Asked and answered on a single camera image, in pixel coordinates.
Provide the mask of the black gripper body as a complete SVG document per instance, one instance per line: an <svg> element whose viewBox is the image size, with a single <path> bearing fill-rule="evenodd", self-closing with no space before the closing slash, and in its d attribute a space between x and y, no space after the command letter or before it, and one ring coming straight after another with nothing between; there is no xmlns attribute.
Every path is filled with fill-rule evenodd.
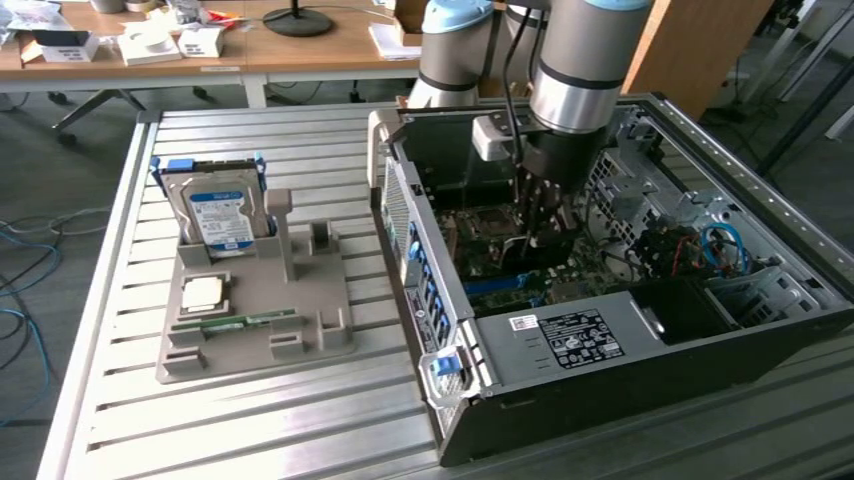
<svg viewBox="0 0 854 480"><path fill-rule="evenodd" d="M605 127L589 133L549 130L526 136L521 177L549 181L565 195L584 187L608 137Z"/></svg>

